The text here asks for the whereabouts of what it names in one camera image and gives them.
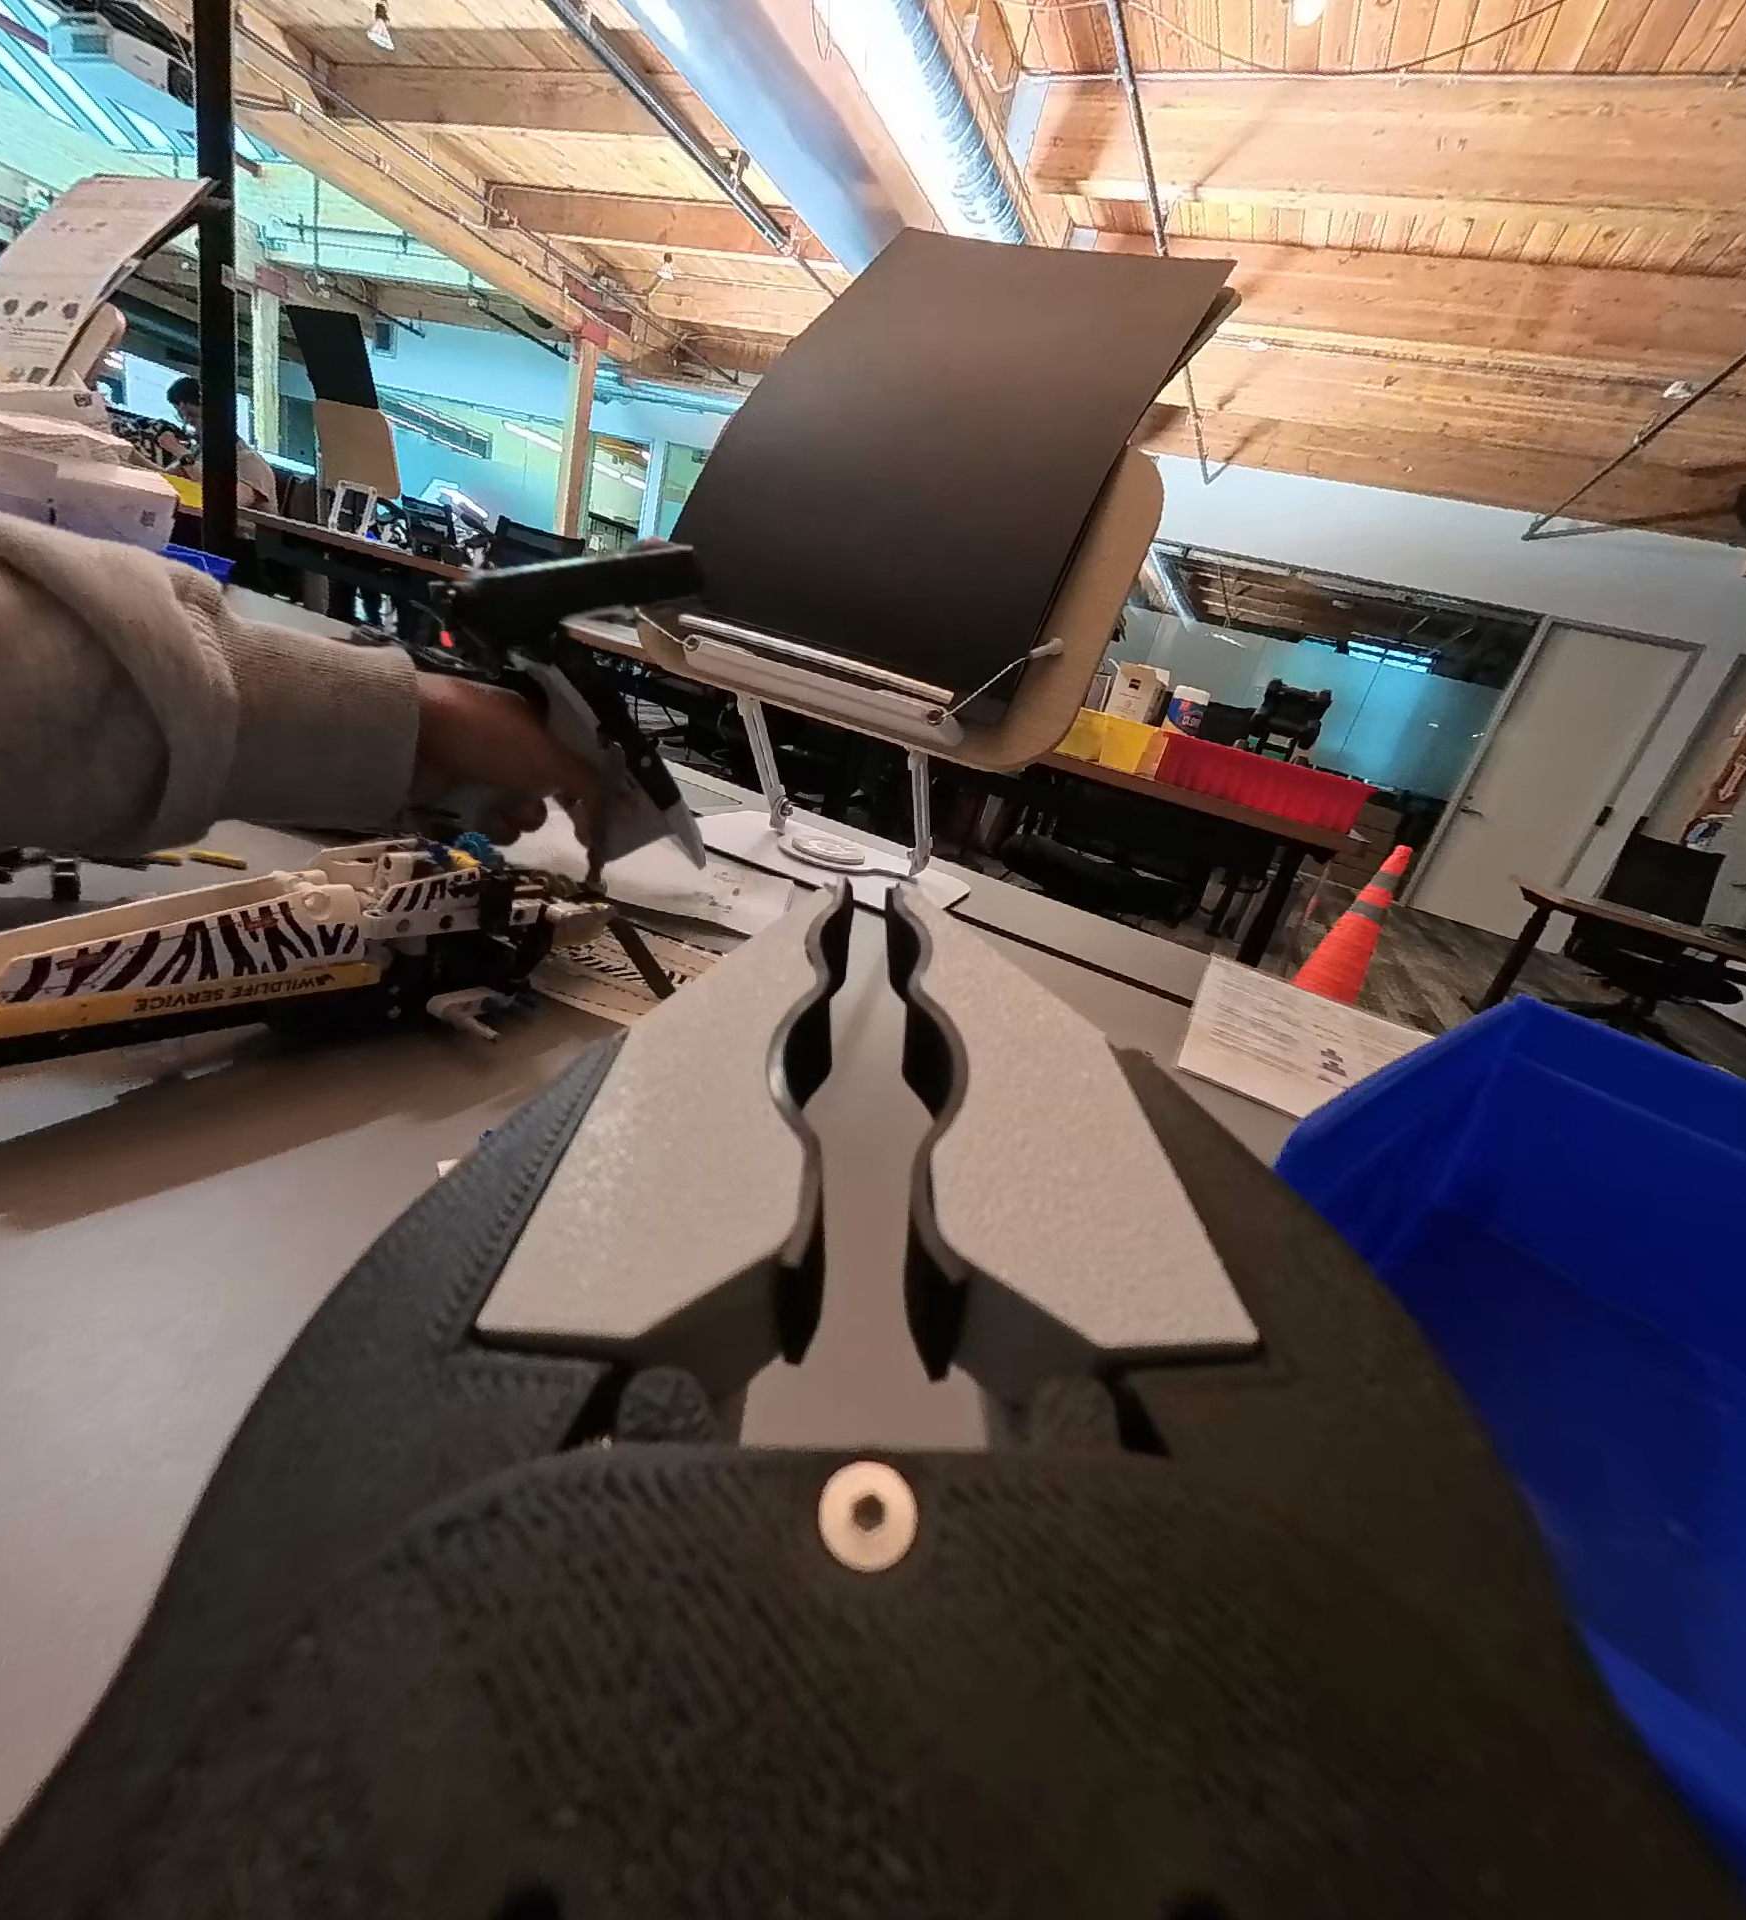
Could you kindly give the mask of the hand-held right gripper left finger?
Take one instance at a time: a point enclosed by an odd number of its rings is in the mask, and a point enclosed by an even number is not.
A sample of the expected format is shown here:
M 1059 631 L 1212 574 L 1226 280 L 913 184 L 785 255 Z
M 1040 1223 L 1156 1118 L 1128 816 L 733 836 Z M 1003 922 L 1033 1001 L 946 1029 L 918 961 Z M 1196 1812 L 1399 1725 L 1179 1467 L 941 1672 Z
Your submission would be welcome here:
M 855 917 L 841 885 L 800 892 L 627 1029 L 482 1303 L 482 1347 L 677 1369 L 752 1444 L 823 1441 L 758 1425 L 747 1398 L 810 1359 L 826 1306 L 811 1106 Z

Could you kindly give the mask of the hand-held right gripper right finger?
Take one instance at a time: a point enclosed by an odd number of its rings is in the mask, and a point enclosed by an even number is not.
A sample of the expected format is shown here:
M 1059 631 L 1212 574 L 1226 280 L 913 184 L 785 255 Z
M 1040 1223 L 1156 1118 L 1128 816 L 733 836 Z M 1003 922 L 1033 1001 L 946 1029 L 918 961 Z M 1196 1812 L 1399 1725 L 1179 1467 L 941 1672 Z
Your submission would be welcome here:
M 886 1441 L 1164 1444 L 1140 1379 L 1262 1338 L 1132 1061 L 918 885 L 886 1004 Z

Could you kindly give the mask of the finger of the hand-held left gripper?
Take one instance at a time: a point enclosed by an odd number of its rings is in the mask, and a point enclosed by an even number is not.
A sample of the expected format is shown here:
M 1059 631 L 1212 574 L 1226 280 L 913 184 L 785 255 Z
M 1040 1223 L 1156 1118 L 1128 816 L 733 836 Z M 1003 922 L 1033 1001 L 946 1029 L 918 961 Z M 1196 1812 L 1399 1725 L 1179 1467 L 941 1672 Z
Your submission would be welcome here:
M 598 718 L 600 800 L 594 825 L 594 872 L 668 841 L 696 870 L 709 864 L 695 811 L 671 762 L 631 716 Z

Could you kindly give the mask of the zebra striped lego helicopter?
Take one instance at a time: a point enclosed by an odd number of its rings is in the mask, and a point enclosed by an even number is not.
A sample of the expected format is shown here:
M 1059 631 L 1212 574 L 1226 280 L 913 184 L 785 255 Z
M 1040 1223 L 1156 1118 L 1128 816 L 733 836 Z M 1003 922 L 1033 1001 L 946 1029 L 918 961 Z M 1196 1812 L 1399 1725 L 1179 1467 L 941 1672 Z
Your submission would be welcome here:
M 681 989 L 595 882 L 474 833 L 322 848 L 296 870 L 0 932 L 0 1068 L 248 1027 L 438 1025 L 492 1043 L 552 961 L 600 943 L 658 1000 Z

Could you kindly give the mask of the person's left hand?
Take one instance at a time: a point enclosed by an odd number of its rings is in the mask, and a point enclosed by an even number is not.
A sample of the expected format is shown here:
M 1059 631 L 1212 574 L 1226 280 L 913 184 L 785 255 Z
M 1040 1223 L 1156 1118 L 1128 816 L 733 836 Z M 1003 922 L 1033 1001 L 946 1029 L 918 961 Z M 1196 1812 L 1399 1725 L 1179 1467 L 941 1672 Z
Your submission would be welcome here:
M 539 708 L 515 691 L 438 673 L 419 676 L 415 688 L 412 816 L 452 819 L 496 844 L 513 844 L 559 812 L 581 841 L 592 836 L 598 770 L 549 737 Z

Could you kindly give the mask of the open instruction manual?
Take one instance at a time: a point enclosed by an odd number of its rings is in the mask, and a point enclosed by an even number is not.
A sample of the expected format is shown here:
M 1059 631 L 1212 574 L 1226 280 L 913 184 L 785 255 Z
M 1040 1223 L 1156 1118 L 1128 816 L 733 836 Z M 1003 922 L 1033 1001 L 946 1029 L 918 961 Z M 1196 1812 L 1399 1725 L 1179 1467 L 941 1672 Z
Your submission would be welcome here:
M 552 812 L 543 828 L 504 848 L 504 855 L 515 867 L 570 881 L 581 881 L 587 870 L 586 848 L 562 812 Z M 742 867 L 716 852 L 696 864 L 666 833 L 609 860 L 600 885 L 627 914 L 712 928 L 742 939 L 778 922 L 796 892 L 792 879 Z

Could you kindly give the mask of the printed instruction sheet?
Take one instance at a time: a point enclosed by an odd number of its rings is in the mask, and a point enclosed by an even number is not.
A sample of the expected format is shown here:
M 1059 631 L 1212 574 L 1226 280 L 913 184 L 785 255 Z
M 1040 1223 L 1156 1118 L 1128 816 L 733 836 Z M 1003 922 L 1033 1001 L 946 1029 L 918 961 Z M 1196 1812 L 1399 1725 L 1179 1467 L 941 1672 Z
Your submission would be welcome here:
M 1356 1006 L 1210 957 L 1176 1068 L 1299 1122 L 1428 1042 Z

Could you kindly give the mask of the orange traffic cone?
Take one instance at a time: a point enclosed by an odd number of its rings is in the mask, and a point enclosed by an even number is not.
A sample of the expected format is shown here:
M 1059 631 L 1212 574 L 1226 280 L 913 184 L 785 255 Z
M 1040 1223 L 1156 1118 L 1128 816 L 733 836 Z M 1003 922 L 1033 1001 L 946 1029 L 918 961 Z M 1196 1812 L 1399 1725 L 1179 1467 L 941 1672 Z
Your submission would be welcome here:
M 1366 978 L 1389 924 L 1391 907 L 1412 860 L 1412 848 L 1399 844 L 1377 868 L 1352 905 L 1330 926 L 1317 948 L 1302 961 L 1290 986 L 1302 994 L 1352 1006 L 1366 989 Z

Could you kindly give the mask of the red plastic bin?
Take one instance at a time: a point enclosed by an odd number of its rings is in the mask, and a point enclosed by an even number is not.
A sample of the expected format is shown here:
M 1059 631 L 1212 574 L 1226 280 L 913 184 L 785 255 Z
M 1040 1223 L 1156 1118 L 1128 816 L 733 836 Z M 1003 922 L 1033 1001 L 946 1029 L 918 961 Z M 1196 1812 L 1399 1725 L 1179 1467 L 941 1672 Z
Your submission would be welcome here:
M 1140 773 L 1145 778 L 1188 793 L 1335 833 L 1352 831 L 1377 793 L 1364 781 L 1249 755 L 1166 729 L 1157 730 Z

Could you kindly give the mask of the leaning instruction card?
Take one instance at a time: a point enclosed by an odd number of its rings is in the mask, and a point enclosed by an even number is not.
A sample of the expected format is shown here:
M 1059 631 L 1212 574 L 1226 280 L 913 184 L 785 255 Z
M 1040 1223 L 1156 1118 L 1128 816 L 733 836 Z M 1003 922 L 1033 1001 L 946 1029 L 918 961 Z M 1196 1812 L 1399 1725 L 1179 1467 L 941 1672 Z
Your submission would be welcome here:
M 0 389 L 58 387 L 96 312 L 196 223 L 212 180 L 88 175 L 0 253 Z

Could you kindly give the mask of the grey door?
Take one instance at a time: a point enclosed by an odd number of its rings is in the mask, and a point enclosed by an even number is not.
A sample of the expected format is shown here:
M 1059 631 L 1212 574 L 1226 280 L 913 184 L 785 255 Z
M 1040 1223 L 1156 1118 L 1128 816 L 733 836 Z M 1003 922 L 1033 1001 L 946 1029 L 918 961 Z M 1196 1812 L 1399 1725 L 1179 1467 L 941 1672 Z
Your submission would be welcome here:
M 1545 620 L 1405 903 L 1515 938 L 1532 912 L 1521 881 L 1567 885 L 1698 657 L 1683 641 Z

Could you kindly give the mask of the black office chair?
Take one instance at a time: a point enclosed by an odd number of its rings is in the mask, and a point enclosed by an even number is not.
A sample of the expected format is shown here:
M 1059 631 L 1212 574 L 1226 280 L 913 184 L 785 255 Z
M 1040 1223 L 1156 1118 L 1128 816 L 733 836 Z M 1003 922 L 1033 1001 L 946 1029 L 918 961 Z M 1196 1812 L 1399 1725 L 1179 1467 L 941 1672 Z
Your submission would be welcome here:
M 1655 926 L 1700 930 L 1722 856 L 1634 828 L 1600 899 Z M 1727 1008 L 1744 994 L 1722 957 L 1698 953 L 1634 926 L 1578 920 L 1564 957 L 1605 982 L 1613 1001 L 1571 1001 L 1567 1012 L 1619 1031 L 1666 1042 L 1655 1017 L 1666 1004 Z

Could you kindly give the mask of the small wooden desk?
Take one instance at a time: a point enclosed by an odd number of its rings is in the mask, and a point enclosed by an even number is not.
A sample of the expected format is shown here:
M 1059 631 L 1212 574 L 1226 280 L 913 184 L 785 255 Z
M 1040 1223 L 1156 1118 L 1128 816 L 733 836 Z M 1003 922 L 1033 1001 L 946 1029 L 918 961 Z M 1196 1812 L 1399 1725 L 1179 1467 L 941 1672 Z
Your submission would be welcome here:
M 1475 1012 L 1514 995 L 1555 922 L 1571 926 L 1564 955 L 1615 989 L 1611 1001 L 1581 1000 L 1561 1010 L 1687 1058 L 1693 1052 L 1666 1029 L 1659 1012 L 1672 1004 L 1724 1008 L 1746 986 L 1746 934 L 1680 924 L 1605 897 L 1581 899 L 1538 881 L 1523 879 L 1518 888 L 1532 914 Z

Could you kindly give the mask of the flat metal air duct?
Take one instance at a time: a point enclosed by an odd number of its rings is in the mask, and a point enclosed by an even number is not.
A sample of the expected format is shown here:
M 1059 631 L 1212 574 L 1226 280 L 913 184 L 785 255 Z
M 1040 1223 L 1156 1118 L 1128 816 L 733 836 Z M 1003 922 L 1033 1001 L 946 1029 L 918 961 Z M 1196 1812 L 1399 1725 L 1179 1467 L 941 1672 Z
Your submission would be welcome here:
M 906 227 L 944 229 L 810 2 L 631 2 L 626 13 L 826 252 L 864 271 Z

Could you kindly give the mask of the round metal ventilation duct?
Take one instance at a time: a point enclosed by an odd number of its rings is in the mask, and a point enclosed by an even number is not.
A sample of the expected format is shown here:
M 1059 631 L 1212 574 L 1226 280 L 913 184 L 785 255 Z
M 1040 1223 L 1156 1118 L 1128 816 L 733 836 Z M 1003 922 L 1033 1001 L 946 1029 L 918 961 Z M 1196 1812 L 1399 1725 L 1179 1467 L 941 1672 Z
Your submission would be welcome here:
M 1022 210 L 930 5 L 890 2 L 886 10 L 898 37 L 900 71 L 910 82 L 907 111 L 925 144 L 930 199 L 944 227 L 997 244 L 1031 244 Z

